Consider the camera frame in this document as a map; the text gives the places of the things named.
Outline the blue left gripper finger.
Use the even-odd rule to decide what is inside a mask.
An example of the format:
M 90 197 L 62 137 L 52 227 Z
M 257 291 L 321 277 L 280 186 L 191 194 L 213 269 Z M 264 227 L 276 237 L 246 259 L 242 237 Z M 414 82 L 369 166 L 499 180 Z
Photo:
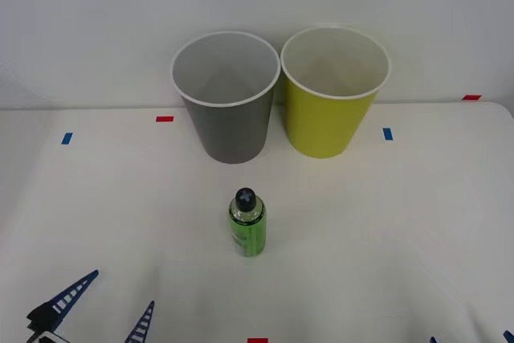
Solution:
M 53 333 L 98 275 L 98 270 L 88 273 L 49 301 L 33 309 L 27 315 L 30 322 L 27 328 L 34 333 Z
M 153 318 L 154 306 L 155 302 L 152 300 L 132 331 L 125 339 L 125 343 L 145 343 Z

